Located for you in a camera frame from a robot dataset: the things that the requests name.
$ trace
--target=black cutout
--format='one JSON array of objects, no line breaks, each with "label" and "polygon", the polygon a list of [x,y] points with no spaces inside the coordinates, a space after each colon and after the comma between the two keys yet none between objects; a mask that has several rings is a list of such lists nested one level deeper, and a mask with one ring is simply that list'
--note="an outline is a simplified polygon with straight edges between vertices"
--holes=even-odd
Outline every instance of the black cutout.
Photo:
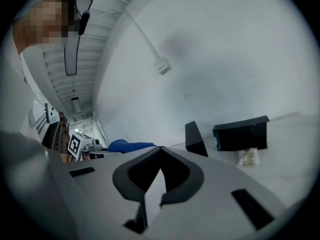
[{"label": "black cutout", "polygon": [[148,227],[146,207],[143,203],[140,204],[139,210],[135,219],[128,220],[124,226],[136,233],[141,234]]},{"label": "black cutout", "polygon": [[137,233],[147,228],[147,218],[145,212],[142,212],[145,207],[145,193],[159,169],[163,172],[166,187],[160,205],[187,201],[197,193],[204,182],[204,173],[198,165],[166,147],[157,146],[120,165],[114,171],[112,181],[125,199],[141,203],[136,218],[125,224]]},{"label": "black cutout", "polygon": [[195,121],[185,125],[185,148],[189,152],[207,157],[205,143]]},{"label": "black cutout", "polygon": [[71,170],[71,171],[69,171],[69,173],[70,173],[71,177],[76,177],[76,176],[92,173],[94,171],[95,171],[95,169],[93,169],[92,167],[87,167],[87,168],[82,168],[82,169],[78,169],[78,170]]},{"label": "black cutout", "polygon": [[100,158],[105,158],[104,154],[89,154],[90,159],[100,159]]},{"label": "black cutout", "polygon": [[272,222],[273,217],[245,190],[231,193],[257,230]]}]

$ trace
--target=black object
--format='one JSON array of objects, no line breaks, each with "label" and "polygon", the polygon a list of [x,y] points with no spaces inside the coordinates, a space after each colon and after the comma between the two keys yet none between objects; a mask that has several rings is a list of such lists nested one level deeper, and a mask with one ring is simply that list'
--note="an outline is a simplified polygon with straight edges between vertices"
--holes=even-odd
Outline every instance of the black object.
[{"label": "black object", "polygon": [[271,215],[245,190],[239,189],[231,193],[242,210],[257,230],[272,222]]},{"label": "black object", "polygon": [[82,168],[79,170],[71,170],[71,171],[69,171],[69,173],[70,173],[71,177],[76,177],[76,176],[80,176],[83,174],[92,173],[94,171],[95,171],[95,169],[93,169],[92,167],[87,167],[87,168]]},{"label": "black object", "polygon": [[166,188],[160,205],[187,201],[197,193],[204,182],[204,173],[198,165],[166,147],[157,146],[120,165],[115,169],[112,181],[125,199],[140,203],[136,217],[124,224],[137,233],[142,233],[148,226],[145,193],[160,169],[164,175]]},{"label": "black object", "polygon": [[185,125],[185,148],[187,151],[207,157],[205,143],[195,121]]},{"label": "black object", "polygon": [[105,158],[104,154],[89,154],[90,159],[100,159]]},{"label": "black object", "polygon": [[58,126],[59,122],[55,122],[53,124],[50,124],[48,129],[46,130],[46,133],[44,135],[44,138],[42,140],[42,145],[44,145],[46,148],[51,149],[52,144],[55,137],[55,132]]},{"label": "black object", "polygon": [[82,36],[84,34],[89,18],[90,18],[90,11],[85,10],[80,19],[79,30],[78,30],[79,36]]},{"label": "black object", "polygon": [[212,129],[218,151],[237,151],[249,148],[267,149],[267,122],[264,115],[249,120],[218,124]]}]

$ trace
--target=small package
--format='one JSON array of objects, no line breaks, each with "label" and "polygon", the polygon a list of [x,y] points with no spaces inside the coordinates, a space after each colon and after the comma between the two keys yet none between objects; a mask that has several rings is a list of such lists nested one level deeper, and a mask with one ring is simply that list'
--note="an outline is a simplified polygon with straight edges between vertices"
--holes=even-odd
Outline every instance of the small package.
[{"label": "small package", "polygon": [[254,166],[259,164],[258,149],[256,147],[239,150],[239,165]]}]

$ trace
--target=fluorescent light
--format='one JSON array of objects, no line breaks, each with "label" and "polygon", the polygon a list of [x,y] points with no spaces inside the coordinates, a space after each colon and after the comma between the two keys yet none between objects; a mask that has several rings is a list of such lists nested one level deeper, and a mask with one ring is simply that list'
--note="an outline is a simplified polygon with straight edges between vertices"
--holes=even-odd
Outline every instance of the fluorescent light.
[{"label": "fluorescent light", "polygon": [[78,97],[71,99],[75,112],[81,113],[80,103]]}]

